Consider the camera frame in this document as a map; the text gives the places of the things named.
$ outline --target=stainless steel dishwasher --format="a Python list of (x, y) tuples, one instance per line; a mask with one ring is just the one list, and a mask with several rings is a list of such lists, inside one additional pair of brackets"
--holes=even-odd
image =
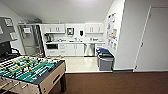
[(95, 56), (95, 44), (87, 43), (84, 44), (84, 56)]

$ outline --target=faucet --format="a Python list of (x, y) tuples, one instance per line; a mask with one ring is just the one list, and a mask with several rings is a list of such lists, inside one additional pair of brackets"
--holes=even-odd
[(75, 41), (77, 41), (77, 39), (78, 39), (78, 38), (77, 38), (77, 37), (75, 37), (74, 39), (75, 39)]

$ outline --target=sloped ceiling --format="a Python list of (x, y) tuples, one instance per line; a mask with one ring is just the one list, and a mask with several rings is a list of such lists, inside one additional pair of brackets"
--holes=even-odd
[(113, 0), (0, 0), (23, 19), (44, 23), (103, 22)]

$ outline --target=tile floor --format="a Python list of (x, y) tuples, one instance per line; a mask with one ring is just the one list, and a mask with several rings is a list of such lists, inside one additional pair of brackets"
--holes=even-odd
[(97, 57), (64, 57), (66, 73), (100, 72)]

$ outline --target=stainless steel refrigerator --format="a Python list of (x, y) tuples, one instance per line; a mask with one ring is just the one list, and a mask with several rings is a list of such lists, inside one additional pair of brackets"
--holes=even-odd
[(45, 56), (43, 41), (39, 25), (19, 24), (20, 36), (26, 55), (37, 55), (43, 53)]

